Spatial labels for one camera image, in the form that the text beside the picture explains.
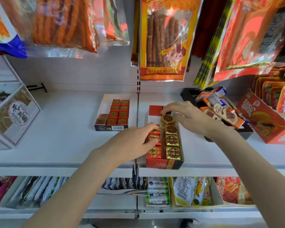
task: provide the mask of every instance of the white shelf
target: white shelf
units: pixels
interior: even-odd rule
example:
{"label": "white shelf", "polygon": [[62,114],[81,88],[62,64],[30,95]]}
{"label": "white shelf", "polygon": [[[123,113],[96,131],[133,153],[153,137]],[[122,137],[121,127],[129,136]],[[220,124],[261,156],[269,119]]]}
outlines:
{"label": "white shelf", "polygon": [[183,209],[170,207],[169,209],[146,208],[146,198],[138,197],[137,207],[140,219],[158,218],[195,218],[199,222],[208,222],[209,219],[224,218],[262,218],[256,208],[249,207],[222,207],[217,209]]}
{"label": "white shelf", "polygon": [[[91,150],[117,134],[94,128],[103,94],[110,92],[32,93],[42,111],[16,149],[0,151],[0,175],[71,176]],[[137,94],[128,94],[129,126],[135,126]],[[111,177],[131,177],[134,163],[123,163]]]}
{"label": "white shelf", "polygon": [[[140,93],[138,126],[147,123],[149,105],[167,105],[174,101],[182,101],[181,96],[169,93]],[[193,134],[181,125],[180,127],[185,159],[182,167],[179,170],[145,168],[146,158],[142,156],[137,159],[140,176],[237,176],[230,161],[215,143],[207,142],[203,136]],[[285,176],[285,145],[265,144],[256,132],[247,141]]]}
{"label": "white shelf", "polygon": [[[38,209],[0,208],[0,219],[30,218]],[[96,195],[83,218],[135,218],[136,196]]]}

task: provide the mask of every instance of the black display box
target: black display box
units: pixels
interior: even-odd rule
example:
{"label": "black display box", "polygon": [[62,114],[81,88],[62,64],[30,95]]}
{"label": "black display box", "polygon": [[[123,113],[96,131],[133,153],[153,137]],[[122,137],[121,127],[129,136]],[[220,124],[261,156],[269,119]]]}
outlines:
{"label": "black display box", "polygon": [[[211,91],[213,90],[213,88],[206,88],[204,89],[205,91]],[[199,103],[197,103],[195,101],[195,98],[201,93],[201,89],[197,89],[197,88],[184,88],[183,91],[180,93],[181,97],[184,101],[190,101],[192,103],[192,105],[200,108],[200,107],[204,107],[207,106],[206,103],[204,103],[204,101],[201,101]],[[222,121],[224,122],[225,125],[230,126],[230,124],[228,122],[226,122],[224,119],[222,119]],[[235,129],[241,136],[243,139],[247,140],[252,134],[253,134],[253,130],[250,126],[247,125],[247,123],[245,123],[243,125],[244,128],[241,129]],[[205,137],[207,141],[212,142],[211,139]]]}

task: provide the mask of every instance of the finger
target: finger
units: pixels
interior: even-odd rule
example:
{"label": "finger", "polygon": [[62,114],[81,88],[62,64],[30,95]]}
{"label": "finger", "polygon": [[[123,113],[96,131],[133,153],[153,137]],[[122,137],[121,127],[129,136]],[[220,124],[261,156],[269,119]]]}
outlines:
{"label": "finger", "polygon": [[184,125],[186,118],[182,116],[181,114],[175,114],[174,120]]}
{"label": "finger", "polygon": [[162,109],[162,111],[160,111],[161,114],[165,114],[171,110],[167,110],[167,108],[171,107],[172,105],[182,105],[183,102],[181,101],[176,101],[176,102],[173,102],[173,103],[169,103],[168,105],[165,106],[165,108]]}
{"label": "finger", "polygon": [[156,146],[156,144],[159,142],[158,139],[154,138],[148,141],[147,143],[143,144],[143,146],[146,148],[145,152],[147,153],[150,149]]}
{"label": "finger", "polygon": [[180,113],[182,115],[184,115],[185,117],[187,118],[190,118],[190,112],[188,112],[188,106],[183,103],[183,104],[179,104],[179,105],[168,105],[167,107],[165,107],[164,109],[165,111],[174,111],[174,112],[177,112],[177,113]]}
{"label": "finger", "polygon": [[160,127],[156,125],[154,122],[150,122],[149,124],[142,127],[142,130],[145,131],[145,133],[149,133],[152,130],[158,130]]}

